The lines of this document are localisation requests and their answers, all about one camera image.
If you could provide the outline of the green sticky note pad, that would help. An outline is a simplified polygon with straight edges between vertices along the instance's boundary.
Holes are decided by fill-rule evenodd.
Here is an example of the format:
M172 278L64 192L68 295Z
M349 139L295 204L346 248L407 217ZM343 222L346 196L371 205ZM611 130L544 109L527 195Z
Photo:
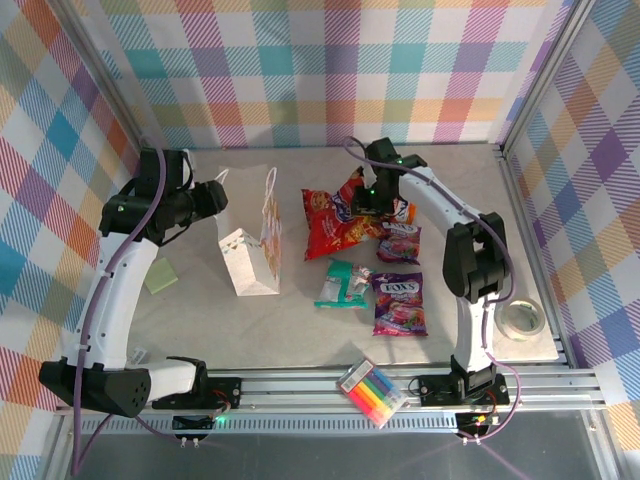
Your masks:
M154 295L168 286L174 284L178 277L166 258L155 260L144 279L144 285Z

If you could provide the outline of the left aluminium frame post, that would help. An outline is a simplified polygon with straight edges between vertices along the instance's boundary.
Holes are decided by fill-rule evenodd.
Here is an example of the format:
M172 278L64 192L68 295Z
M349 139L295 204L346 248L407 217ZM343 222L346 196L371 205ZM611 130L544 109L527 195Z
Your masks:
M140 149L144 146L140 125L126 104L115 78L111 75L99 50L95 47L91 36L82 23L81 17L72 5L72 1L46 1L69 36L71 43L77 49L87 70L92 75L106 102L112 108L128 139L137 149Z

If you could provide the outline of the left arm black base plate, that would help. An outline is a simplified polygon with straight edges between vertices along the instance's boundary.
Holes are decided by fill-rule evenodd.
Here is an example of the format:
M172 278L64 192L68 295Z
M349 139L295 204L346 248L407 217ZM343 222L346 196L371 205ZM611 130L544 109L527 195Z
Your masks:
M151 403L156 410L238 409L241 401L240 377L206 377L197 380L187 393L173 394Z

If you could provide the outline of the aluminium frame post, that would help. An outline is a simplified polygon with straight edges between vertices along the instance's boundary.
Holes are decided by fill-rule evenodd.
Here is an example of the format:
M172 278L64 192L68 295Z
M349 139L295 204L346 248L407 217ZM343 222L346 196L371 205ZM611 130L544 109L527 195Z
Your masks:
M92 75L106 102L112 108L128 139L137 149L140 149L144 146L140 125L126 104L115 78L111 75L99 50L95 47L91 36L82 23L81 17L72 5L72 1L46 1L69 36L71 43L77 49L87 70Z
M531 121L597 0L548 0L493 122L488 141L507 155Z

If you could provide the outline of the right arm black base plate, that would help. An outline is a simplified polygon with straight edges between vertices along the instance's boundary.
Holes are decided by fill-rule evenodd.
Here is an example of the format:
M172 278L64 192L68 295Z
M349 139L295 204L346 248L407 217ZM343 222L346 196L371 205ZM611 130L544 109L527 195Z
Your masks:
M496 376L495 382L479 392L461 399L454 390L454 382L447 375L421 375L414 377L408 392L417 397L423 407L449 406L507 406L510 404L505 377Z

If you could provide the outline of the orange fruits candy bag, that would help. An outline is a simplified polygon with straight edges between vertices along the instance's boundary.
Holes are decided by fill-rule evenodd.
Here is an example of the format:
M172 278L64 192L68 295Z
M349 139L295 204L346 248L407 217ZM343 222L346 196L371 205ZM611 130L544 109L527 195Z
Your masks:
M414 204L402 199L394 200L394 212L391 217L393 222L411 225L414 222L415 214Z

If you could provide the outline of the red cookie snack bag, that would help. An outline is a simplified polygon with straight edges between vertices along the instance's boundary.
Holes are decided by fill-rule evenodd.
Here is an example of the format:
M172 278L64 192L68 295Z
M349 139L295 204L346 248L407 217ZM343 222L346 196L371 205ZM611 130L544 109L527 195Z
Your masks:
M305 259L334 254L378 239L383 235L382 221L393 216L354 216L351 202L357 187L364 186L363 168L357 168L333 194L322 190L302 189L302 200L309 237Z

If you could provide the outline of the aluminium mounting rail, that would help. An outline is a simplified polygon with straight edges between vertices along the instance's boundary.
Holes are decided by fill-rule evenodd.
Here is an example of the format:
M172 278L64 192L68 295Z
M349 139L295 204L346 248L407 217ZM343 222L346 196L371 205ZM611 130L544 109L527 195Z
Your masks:
M242 379L239 411L344 413L351 409L336 386L347 370L336 368L211 370L209 377ZM511 402L520 411L600 410L604 394L589 369L561 364L516 365L500 369Z

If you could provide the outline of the animal print paper bag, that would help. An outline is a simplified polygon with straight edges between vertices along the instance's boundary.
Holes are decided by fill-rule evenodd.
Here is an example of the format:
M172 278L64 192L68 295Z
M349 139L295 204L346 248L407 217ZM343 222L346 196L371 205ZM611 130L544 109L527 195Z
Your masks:
M278 169L226 168L216 177L228 204L215 216L218 245L236 295L280 293L282 223L275 196Z

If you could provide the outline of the teal striped candy bag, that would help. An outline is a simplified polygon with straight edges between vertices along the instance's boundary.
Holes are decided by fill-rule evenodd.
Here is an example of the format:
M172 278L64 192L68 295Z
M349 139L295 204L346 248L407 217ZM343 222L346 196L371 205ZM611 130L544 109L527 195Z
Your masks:
M367 309L369 305L365 296L371 286L373 274L372 269L363 265L331 259L321 293L314 306Z

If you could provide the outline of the right controller board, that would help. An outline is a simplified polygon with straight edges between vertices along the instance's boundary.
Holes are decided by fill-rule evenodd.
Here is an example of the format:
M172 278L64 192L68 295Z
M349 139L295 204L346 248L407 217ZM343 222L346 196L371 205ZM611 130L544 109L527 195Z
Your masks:
M456 422L459 430L470 435L484 435L489 428L500 422L497 413L457 413Z

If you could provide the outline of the large purple berries candy bag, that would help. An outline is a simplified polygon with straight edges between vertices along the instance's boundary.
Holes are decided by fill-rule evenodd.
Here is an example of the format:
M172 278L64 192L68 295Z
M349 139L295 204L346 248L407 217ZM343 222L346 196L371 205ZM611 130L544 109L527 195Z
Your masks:
M374 336L426 337L423 275L378 273L372 276L375 293Z

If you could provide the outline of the left controller board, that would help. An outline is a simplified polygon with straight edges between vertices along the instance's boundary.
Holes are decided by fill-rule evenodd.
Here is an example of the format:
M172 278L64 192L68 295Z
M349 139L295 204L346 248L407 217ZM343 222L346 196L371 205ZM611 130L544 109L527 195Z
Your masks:
M172 417L172 429L175 432L210 432L216 424L214 415L174 415Z

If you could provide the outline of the controller board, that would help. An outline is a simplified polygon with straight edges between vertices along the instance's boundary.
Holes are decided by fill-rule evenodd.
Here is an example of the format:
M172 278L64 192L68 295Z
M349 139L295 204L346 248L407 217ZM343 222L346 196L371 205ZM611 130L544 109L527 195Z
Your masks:
M484 435L489 428L500 422L497 413L457 413L456 422L459 430L470 435Z
M210 432L216 424L214 415L174 415L172 417L172 429L175 432Z

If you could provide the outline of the pack of coloured markers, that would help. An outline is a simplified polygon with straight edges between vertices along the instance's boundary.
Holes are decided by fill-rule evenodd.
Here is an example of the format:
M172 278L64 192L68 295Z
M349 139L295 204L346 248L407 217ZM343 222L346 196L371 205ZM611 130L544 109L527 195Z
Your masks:
M407 396L366 357L353 364L336 386L378 429L407 401Z

